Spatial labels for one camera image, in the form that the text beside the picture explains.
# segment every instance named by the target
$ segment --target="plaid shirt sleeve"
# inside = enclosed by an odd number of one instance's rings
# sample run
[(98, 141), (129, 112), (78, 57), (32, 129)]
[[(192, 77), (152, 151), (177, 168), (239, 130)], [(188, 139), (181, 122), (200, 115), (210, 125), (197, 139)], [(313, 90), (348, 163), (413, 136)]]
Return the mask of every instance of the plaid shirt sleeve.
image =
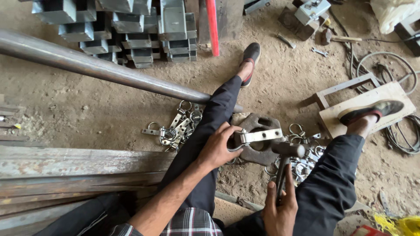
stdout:
[[(161, 236), (223, 236), (219, 226), (210, 214), (198, 208), (178, 210), (169, 221)], [(109, 236), (143, 236), (131, 225), (125, 223), (115, 226)]]

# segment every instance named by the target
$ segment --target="red object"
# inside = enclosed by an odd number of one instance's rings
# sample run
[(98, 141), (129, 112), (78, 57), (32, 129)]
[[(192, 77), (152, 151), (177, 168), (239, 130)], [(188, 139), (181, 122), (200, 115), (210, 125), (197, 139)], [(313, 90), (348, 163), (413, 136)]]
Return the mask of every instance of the red object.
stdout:
[(211, 52), (213, 57), (219, 56), (219, 36), (217, 32), (216, 2), (215, 0), (206, 0), (207, 17), (209, 21)]
[(357, 228), (351, 236), (389, 236), (386, 233), (383, 233), (377, 229), (363, 225), (362, 227)]

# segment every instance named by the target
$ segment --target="wrench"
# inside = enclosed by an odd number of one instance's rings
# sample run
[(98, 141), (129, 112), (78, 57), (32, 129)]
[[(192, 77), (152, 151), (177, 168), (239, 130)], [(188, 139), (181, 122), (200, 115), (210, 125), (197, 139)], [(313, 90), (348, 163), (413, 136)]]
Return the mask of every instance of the wrench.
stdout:
[(318, 50), (318, 49), (316, 49), (316, 48), (312, 48), (311, 49), (311, 51), (313, 51), (313, 52), (317, 52), (317, 53), (319, 53), (319, 54), (322, 54), (322, 55), (324, 55), (324, 57), (328, 57), (328, 52), (323, 52), (323, 51), (320, 51), (320, 50)]

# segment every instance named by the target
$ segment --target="rusty metal bar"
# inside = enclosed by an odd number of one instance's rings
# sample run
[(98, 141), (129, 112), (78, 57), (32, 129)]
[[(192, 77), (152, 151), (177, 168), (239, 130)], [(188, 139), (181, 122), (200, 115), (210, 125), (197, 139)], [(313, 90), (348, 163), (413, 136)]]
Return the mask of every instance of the rusty metal bar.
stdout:
[[(210, 99), (209, 94), (8, 29), (0, 29), (0, 53), (198, 104)], [(234, 112), (242, 109), (236, 104)]]

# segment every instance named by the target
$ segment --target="red shoe trim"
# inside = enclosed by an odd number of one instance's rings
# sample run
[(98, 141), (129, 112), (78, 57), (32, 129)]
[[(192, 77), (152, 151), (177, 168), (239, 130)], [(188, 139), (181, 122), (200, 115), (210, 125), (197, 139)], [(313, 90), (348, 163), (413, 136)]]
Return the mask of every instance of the red shoe trim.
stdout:
[(254, 73), (254, 68), (255, 68), (255, 62), (252, 58), (247, 58), (247, 59), (243, 60), (239, 66), (241, 66), (244, 62), (251, 62), (252, 63), (252, 71), (248, 75), (248, 77), (246, 79), (244, 79), (244, 81), (242, 81), (242, 83), (245, 83), (248, 79), (251, 78), (252, 74)]
[(367, 116), (367, 115), (377, 115), (377, 116), (379, 116), (379, 117), (378, 117), (378, 120), (376, 121), (376, 123), (379, 121), (379, 119), (380, 119), (381, 117), (383, 117), (382, 112), (380, 112), (380, 111), (378, 111), (378, 110), (372, 110), (372, 111), (370, 111), (370, 112), (366, 112), (366, 113), (360, 114), (360, 115), (356, 116), (355, 118), (351, 119), (351, 120), (347, 123), (347, 125), (346, 125), (346, 126), (349, 126), (349, 125), (353, 124), (354, 122), (356, 122), (356, 121), (357, 121), (357, 120), (359, 120), (360, 118), (365, 117), (365, 116)]

